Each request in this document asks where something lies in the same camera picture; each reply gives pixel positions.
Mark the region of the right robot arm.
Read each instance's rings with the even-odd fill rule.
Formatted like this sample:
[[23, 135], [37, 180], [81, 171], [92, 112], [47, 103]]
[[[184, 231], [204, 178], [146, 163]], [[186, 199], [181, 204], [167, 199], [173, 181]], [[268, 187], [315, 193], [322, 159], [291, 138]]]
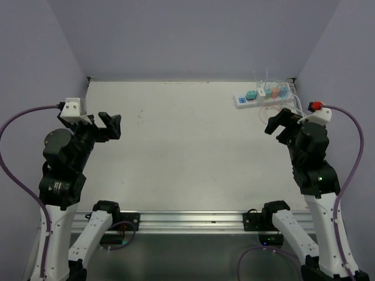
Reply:
[[266, 229], [277, 229], [287, 240], [301, 263], [303, 280], [369, 280], [352, 255], [340, 212], [343, 189], [325, 159], [329, 145], [326, 124], [331, 117], [328, 108], [315, 109], [306, 117], [284, 108], [269, 118], [265, 129], [270, 135], [283, 127], [276, 139], [289, 150], [292, 174], [310, 210], [316, 240], [299, 225], [284, 201], [264, 204], [261, 223]]

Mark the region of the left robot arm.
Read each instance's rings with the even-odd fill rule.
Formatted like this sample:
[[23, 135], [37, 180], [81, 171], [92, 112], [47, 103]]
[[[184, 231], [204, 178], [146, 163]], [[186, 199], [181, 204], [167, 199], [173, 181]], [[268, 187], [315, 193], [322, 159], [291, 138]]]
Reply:
[[73, 220], [86, 182], [84, 167], [96, 143], [118, 140], [121, 116], [99, 112], [104, 123], [99, 128], [94, 117], [64, 125], [45, 137], [39, 199], [43, 203], [40, 241], [31, 280], [86, 280], [87, 266], [106, 230], [122, 222], [120, 207], [113, 201], [98, 201], [89, 222], [73, 245], [70, 244]]

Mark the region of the white power strip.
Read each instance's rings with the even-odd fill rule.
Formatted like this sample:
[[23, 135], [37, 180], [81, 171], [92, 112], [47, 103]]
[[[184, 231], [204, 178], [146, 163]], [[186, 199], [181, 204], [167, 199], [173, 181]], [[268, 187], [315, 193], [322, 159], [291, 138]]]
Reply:
[[256, 90], [249, 90], [245, 94], [234, 95], [232, 104], [236, 109], [270, 107], [287, 104], [294, 100], [288, 85], [276, 87], [258, 87]]

